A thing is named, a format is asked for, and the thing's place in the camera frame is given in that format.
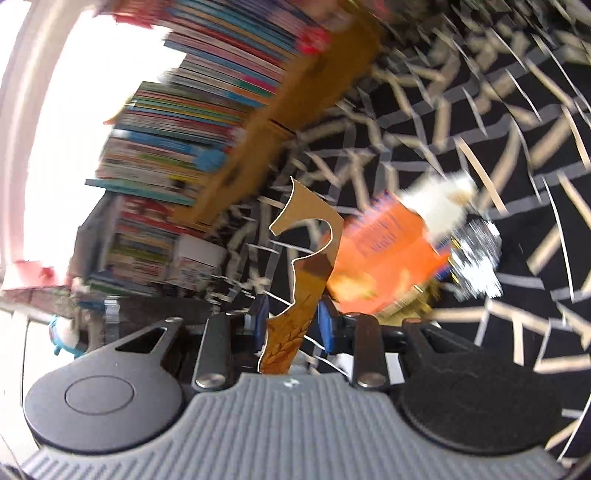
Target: metal screw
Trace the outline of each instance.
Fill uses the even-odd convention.
[[[386,378],[377,372],[367,372],[361,374],[357,379],[357,384],[363,388],[379,388],[386,383]]]
[[[203,374],[197,379],[197,385],[201,388],[218,388],[226,383],[226,377],[222,374]]]

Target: orange snack package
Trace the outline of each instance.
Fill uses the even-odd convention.
[[[348,222],[327,282],[339,310],[375,315],[435,277],[449,249],[437,252],[424,230],[421,216],[389,193]]]

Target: silver foil wrapper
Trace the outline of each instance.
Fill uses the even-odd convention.
[[[456,298],[463,301],[503,295],[495,275],[500,257],[501,236],[492,222],[473,220],[455,230],[449,263]]]

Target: gray ribbed surface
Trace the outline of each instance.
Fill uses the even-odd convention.
[[[564,471],[542,449],[476,458],[411,430],[383,394],[342,376],[243,375],[194,398],[166,434],[104,457],[42,448],[25,471],[38,480],[554,480]]]

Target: geometric pattern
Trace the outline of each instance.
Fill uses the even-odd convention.
[[[230,256],[208,299],[245,307],[266,292],[285,309],[291,261],[325,227],[268,229],[295,177],[342,216],[384,190],[463,170],[479,194],[471,214],[502,237],[497,299],[459,303],[444,285],[442,328],[532,368],[561,395],[547,448],[565,465],[589,451],[591,385],[591,11],[581,2],[452,2],[446,15],[392,33],[366,78],[298,132],[258,198],[218,220]],[[313,371],[330,359],[303,346]]]

